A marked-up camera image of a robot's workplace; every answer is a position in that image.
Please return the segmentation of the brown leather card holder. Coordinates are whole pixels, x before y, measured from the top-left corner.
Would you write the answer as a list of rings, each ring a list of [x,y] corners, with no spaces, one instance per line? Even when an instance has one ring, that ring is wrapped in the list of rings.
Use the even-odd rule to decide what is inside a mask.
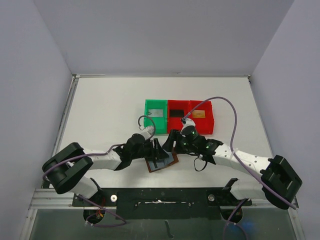
[[[150,173],[160,171],[179,162],[179,159],[176,153],[168,152],[168,156],[169,156],[168,158],[156,160],[156,161],[146,160],[145,162],[146,162],[148,171]]]

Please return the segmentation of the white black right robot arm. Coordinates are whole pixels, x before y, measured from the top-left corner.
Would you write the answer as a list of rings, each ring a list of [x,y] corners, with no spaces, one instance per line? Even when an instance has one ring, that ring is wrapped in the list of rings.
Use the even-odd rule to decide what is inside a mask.
[[[236,150],[200,135],[194,126],[171,130],[162,148],[176,154],[195,155],[206,163],[229,167],[255,178],[257,183],[237,180],[231,186],[230,192],[238,200],[263,199],[283,210],[295,208],[293,200],[303,182],[283,156],[261,157]]]

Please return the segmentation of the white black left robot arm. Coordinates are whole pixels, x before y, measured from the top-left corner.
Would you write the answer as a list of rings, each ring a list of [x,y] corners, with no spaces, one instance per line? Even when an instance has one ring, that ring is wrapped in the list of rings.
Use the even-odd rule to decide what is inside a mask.
[[[50,182],[57,194],[73,192],[90,199],[99,192],[99,187],[93,179],[85,177],[88,171],[120,171],[136,159],[154,162],[169,157],[158,139],[135,133],[126,143],[114,144],[106,152],[87,150],[72,142],[47,160],[42,171],[43,178]]]

